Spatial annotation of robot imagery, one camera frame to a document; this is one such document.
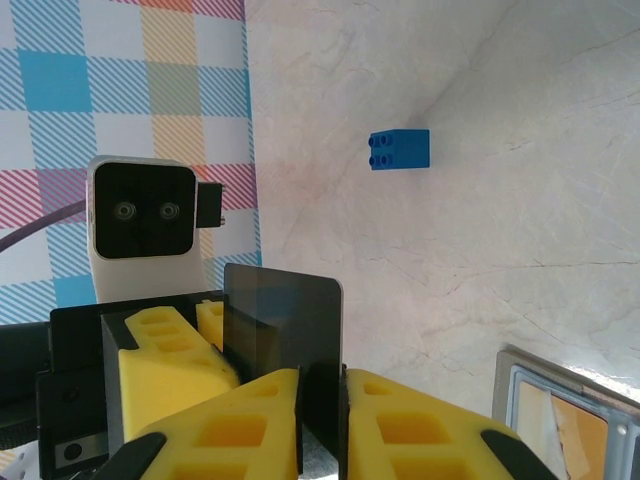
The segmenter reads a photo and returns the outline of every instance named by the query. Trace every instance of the plaid fabric backdrop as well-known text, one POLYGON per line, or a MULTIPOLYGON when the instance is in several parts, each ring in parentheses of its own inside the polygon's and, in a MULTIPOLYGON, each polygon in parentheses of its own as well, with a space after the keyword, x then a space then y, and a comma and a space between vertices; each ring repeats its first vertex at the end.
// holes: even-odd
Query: plaid fabric backdrop
MULTIPOLYGON (((212 288, 260 264, 242 0, 0 0, 0 237, 84 198, 95 155, 227 185, 201 230, 212 288)), ((0 254, 0 324, 95 302, 82 215, 0 254)))

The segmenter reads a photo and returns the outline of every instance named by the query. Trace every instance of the blue lego brick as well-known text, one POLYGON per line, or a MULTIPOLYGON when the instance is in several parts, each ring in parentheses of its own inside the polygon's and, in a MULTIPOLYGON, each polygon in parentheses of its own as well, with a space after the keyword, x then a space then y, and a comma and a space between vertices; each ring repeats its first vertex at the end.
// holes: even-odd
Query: blue lego brick
POLYGON ((429 168, 431 132, 429 130, 387 130, 369 137, 371 170, 429 168))

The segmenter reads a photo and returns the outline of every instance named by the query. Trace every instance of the black camera face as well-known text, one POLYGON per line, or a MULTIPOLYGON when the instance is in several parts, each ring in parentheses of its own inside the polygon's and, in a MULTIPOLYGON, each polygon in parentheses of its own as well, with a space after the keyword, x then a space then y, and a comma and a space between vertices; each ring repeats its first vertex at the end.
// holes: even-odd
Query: black camera face
POLYGON ((187 253, 196 183, 189 168, 177 165, 100 165, 93 181, 98 254, 117 259, 187 253))

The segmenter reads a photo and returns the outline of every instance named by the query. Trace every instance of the yellow foam pad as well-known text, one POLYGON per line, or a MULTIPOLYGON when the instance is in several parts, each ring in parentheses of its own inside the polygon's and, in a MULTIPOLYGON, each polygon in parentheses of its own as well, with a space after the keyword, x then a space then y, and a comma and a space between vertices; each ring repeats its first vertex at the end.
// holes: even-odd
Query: yellow foam pad
POLYGON ((196 305, 198 332, 211 345, 222 351, 224 303, 205 301, 196 305))
POLYGON ((125 441, 239 385, 231 366, 175 308, 143 310, 125 324, 139 346, 118 352, 125 441))
POLYGON ((502 424, 364 370, 347 370, 349 480, 512 480, 480 433, 502 424))
POLYGON ((283 369, 150 425, 167 442, 141 480, 294 480, 298 371, 283 369))

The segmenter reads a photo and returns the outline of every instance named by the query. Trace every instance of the black cable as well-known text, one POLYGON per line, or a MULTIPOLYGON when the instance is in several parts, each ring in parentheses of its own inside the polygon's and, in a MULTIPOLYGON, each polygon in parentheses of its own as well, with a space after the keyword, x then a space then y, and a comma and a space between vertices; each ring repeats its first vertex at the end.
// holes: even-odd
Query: black cable
POLYGON ((6 237, 0 238, 0 253, 4 252, 7 248, 15 245, 16 243, 24 240, 30 235, 33 235, 39 230, 43 228, 47 228, 54 223, 57 223, 65 218, 69 218, 72 215, 77 213, 84 212, 85 202, 81 200, 80 202, 72 203, 71 205, 67 205, 66 207, 62 207, 55 212, 48 213, 37 220, 34 220, 31 223, 20 227, 15 232, 11 232, 6 237))

